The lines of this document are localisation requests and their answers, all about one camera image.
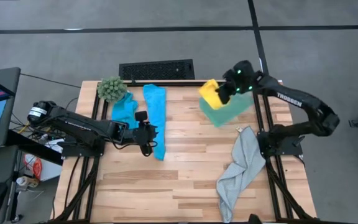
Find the yellow sponge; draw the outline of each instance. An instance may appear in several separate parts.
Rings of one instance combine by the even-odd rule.
[[[215,91],[219,88],[219,85],[215,79],[208,80],[198,92],[204,98],[204,100],[210,105],[214,110],[220,109],[223,104],[219,98],[218,93]]]

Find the desk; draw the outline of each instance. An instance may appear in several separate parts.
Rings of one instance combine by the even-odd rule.
[[[83,82],[76,113],[91,117],[97,84],[97,81]],[[165,160],[157,161],[153,155],[144,157],[139,147],[129,146],[118,151],[107,143],[99,164],[91,222],[221,222],[216,180],[232,162],[232,145],[238,136],[236,126],[251,126],[255,132],[259,130],[255,107],[251,106],[234,120],[215,128],[199,108],[199,87],[165,88]],[[146,110],[142,87],[129,87],[129,91],[139,103],[138,111]],[[274,123],[291,124],[288,104],[277,98],[269,100]],[[97,119],[101,118],[102,107],[103,101],[100,101]],[[111,111],[112,105],[109,105],[107,119],[111,118]],[[63,163],[55,199],[57,214],[63,210],[75,160],[69,158]],[[282,156],[282,161],[289,191],[305,211],[315,217],[303,164],[293,156]],[[69,201],[78,187],[81,163],[82,159],[73,176]],[[282,217],[286,217],[279,190],[278,197]],[[84,217],[86,199],[87,194],[82,200],[80,218]],[[265,222],[275,220],[266,170],[262,170],[241,193],[234,221],[246,221],[251,213]]]

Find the wooden table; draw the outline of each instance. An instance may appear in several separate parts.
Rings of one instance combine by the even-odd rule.
[[[91,117],[97,81],[83,82],[76,113]],[[255,107],[237,116],[220,128],[215,128],[199,108],[199,87],[165,87],[167,89],[167,123],[164,161],[153,155],[144,157],[139,147],[121,151],[107,143],[101,158],[92,222],[221,222],[218,209],[216,180],[232,162],[232,145],[238,136],[236,126],[251,126],[259,130]],[[138,111],[146,110],[142,87],[129,87],[139,103]],[[292,122],[288,104],[269,98],[274,123]],[[99,104],[100,119],[103,101]],[[265,119],[264,108],[261,110]],[[111,118],[109,105],[107,119]],[[68,179],[76,158],[66,159],[55,199],[57,215],[63,210]],[[289,191],[311,216],[316,216],[303,164],[293,156],[282,156]],[[80,179],[80,160],[69,201]],[[285,207],[278,191],[283,217]],[[85,193],[80,218],[85,214]],[[234,221],[246,221],[251,213],[263,221],[274,221],[272,199],[266,170],[262,170],[241,193],[234,211]]]

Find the gray towel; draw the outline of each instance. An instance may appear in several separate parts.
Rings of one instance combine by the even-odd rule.
[[[224,223],[232,221],[238,196],[266,163],[260,155],[258,140],[250,127],[245,128],[237,137],[232,157],[234,162],[216,182],[219,209]]]

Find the green succulent toy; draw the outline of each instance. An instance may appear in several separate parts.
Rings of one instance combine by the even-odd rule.
[[[119,77],[102,79],[98,86],[99,98],[105,99],[109,103],[115,103],[127,93],[127,85]]]

